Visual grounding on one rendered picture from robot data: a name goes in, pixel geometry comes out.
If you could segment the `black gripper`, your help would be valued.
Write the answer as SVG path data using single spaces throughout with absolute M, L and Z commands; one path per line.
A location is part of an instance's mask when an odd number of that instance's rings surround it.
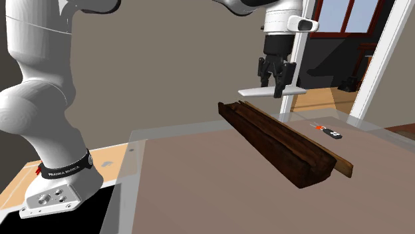
M 272 62 L 284 62 L 276 70 L 274 98 L 282 97 L 285 87 L 292 83 L 297 63 L 287 62 L 287 57 L 292 53 L 294 35 L 266 35 L 263 47 L 265 57 L 258 60 L 257 75 L 260 78 L 261 87 L 269 86 L 269 78 L 272 74 Z

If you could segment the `white slab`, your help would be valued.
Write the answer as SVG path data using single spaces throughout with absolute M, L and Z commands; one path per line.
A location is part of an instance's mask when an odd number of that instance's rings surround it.
M 282 96 L 290 96 L 296 94 L 305 94 L 306 89 L 297 86 L 286 86 L 282 91 Z M 244 97 L 266 97 L 274 96 L 275 86 L 260 87 L 260 88 L 248 88 L 238 90 L 238 93 Z

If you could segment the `dark brown long wooden block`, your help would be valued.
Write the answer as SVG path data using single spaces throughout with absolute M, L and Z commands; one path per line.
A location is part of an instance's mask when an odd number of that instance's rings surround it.
M 337 170 L 351 178 L 353 165 L 316 141 L 245 101 L 217 104 L 218 113 L 299 189 Z

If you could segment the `black key fob orange tag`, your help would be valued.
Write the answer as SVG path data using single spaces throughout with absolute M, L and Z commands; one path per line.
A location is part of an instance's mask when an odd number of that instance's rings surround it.
M 340 140 L 343 137 L 340 133 L 335 132 L 334 130 L 331 130 L 330 128 L 327 128 L 325 126 L 318 124 L 311 124 L 311 126 L 317 130 L 324 132 L 326 135 L 330 136 L 333 139 Z

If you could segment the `red-brown framed window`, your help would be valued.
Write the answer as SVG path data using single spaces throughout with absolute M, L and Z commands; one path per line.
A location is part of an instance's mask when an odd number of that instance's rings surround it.
M 313 19 L 320 26 L 310 38 L 365 38 L 375 29 L 386 0 L 316 0 Z

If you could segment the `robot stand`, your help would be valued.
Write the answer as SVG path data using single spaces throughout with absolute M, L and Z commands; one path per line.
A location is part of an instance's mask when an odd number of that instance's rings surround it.
M 145 141 L 91 151 L 101 189 L 80 203 L 69 187 L 48 192 L 29 208 L 25 192 L 38 176 L 27 163 L 0 193 L 0 234 L 132 234 Z

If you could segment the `white door frame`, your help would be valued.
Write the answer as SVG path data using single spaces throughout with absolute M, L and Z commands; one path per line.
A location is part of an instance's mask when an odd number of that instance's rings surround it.
M 374 51 L 373 58 L 368 66 L 363 83 L 356 93 L 353 105 L 348 113 L 343 114 L 347 117 L 347 122 L 349 124 L 356 125 L 358 122 L 363 121 L 413 6 L 415 6 L 415 0 L 395 1 L 386 22 L 386 26 Z M 345 94 L 339 90 L 336 91 L 334 88 L 318 88 L 311 90 L 301 90 L 300 88 L 296 88 L 296 90 L 296 93 L 282 97 L 278 120 L 282 122 L 288 121 L 291 111 L 296 109 L 300 111 L 327 109 L 335 112 L 337 110 L 334 99 L 336 93 L 340 94 L 342 98 L 351 98 L 351 95 Z M 296 108 L 293 104 L 293 100 L 299 100 L 306 103 L 311 102 L 312 104 L 310 106 L 300 106 Z

